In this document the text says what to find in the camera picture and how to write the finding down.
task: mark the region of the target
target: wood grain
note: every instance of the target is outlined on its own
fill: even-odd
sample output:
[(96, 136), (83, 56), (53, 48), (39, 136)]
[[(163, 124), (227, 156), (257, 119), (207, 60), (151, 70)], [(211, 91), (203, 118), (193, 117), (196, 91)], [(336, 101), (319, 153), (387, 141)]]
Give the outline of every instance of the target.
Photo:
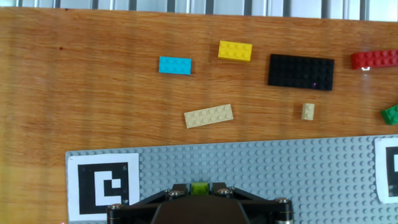
[[(398, 104), (398, 67), (349, 56), (397, 36), (396, 22), (0, 8), (1, 223), (67, 222), (66, 151), (396, 134), (379, 112)], [(253, 44), (252, 61), (218, 60), (220, 40)], [(271, 53), (335, 59), (333, 91), (267, 86)], [(159, 56), (192, 58), (192, 75), (158, 73)], [(233, 121), (185, 127), (228, 103)]]

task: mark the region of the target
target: gray lego baseplate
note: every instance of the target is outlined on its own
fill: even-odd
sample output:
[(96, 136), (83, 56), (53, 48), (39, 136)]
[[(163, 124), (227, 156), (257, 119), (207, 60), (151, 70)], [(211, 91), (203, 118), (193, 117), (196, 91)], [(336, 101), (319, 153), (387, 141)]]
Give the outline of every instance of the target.
[(377, 198), (374, 167), (374, 140), (396, 137), (70, 151), (66, 159), (139, 153), (141, 199), (177, 183), (225, 182), (263, 198), (291, 199), (295, 223), (398, 223), (398, 204)]

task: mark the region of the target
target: green lego brick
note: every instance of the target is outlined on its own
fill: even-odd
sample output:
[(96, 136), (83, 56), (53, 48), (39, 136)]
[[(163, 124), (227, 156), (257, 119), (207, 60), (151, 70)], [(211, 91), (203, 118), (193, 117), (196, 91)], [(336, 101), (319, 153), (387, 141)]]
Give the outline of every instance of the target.
[(208, 182), (197, 182), (191, 184), (191, 195), (208, 195), (208, 194), (209, 194)]
[(384, 121), (388, 125), (393, 125), (398, 123), (398, 105), (381, 111), (381, 116), (383, 116)]

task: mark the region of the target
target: red lego brick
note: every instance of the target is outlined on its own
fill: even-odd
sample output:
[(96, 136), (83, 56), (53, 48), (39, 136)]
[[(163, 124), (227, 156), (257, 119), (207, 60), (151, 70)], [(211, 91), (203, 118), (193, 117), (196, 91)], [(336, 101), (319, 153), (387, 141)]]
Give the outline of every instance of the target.
[(376, 68), (398, 65), (398, 50), (359, 52), (351, 55), (353, 69)]

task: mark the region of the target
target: yellow lego brick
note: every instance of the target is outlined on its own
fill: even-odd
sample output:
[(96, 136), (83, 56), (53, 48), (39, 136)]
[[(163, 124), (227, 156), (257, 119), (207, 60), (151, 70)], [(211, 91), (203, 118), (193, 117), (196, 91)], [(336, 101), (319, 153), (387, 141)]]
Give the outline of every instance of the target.
[(301, 114), (301, 119), (313, 120), (313, 112), (315, 110), (315, 105), (312, 103), (304, 103), (303, 111)]
[(194, 128), (206, 124), (213, 124), (234, 119), (230, 104), (186, 112), (184, 116), (187, 128)]
[(220, 48), (218, 49), (218, 58), (250, 62), (252, 47), (252, 44), (242, 44), (221, 40)]

